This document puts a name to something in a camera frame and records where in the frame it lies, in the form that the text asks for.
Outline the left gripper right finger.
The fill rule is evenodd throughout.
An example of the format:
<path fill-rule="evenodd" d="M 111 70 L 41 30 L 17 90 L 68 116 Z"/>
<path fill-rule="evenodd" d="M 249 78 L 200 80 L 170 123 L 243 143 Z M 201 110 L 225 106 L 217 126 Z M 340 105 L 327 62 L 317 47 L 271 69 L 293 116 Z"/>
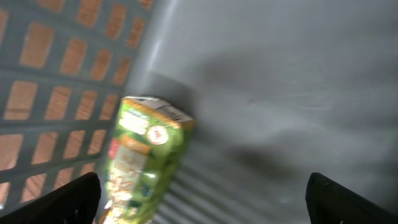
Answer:
<path fill-rule="evenodd" d="M 397 217 L 321 173 L 307 183 L 305 201 L 311 224 L 397 224 Z"/>

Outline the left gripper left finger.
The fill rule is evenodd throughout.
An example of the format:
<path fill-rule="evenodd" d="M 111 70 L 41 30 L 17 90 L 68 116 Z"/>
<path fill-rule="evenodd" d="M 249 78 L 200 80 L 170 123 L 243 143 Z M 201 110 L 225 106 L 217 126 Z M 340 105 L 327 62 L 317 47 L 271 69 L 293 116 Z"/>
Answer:
<path fill-rule="evenodd" d="M 98 175 L 89 172 L 1 217 L 1 224 L 92 224 L 100 198 Z"/>

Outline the green snack packet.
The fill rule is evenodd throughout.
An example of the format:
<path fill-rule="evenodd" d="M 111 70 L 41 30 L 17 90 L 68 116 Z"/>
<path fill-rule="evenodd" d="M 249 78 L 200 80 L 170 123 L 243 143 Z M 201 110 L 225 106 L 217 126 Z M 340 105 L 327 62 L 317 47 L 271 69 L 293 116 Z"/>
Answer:
<path fill-rule="evenodd" d="M 121 100 L 104 170 L 103 224 L 147 224 L 168 190 L 191 139 L 194 119 L 160 98 Z"/>

